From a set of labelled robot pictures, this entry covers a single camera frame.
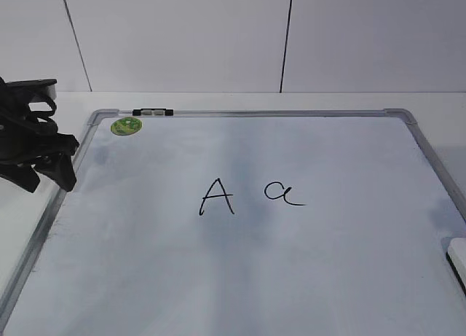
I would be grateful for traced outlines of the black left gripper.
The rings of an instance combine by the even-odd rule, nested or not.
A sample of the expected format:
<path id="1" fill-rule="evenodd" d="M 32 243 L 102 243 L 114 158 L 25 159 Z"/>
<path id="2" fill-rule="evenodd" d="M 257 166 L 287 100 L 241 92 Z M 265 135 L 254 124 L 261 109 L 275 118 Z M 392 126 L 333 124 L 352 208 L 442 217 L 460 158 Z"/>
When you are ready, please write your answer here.
<path id="1" fill-rule="evenodd" d="M 40 178 L 36 172 L 53 180 L 59 188 L 71 191 L 76 184 L 71 156 L 79 142 L 70 134 L 58 132 L 58 125 L 45 111 L 45 103 L 18 103 L 1 81 L 1 178 L 34 193 Z M 36 162 L 34 169 L 17 166 Z"/>

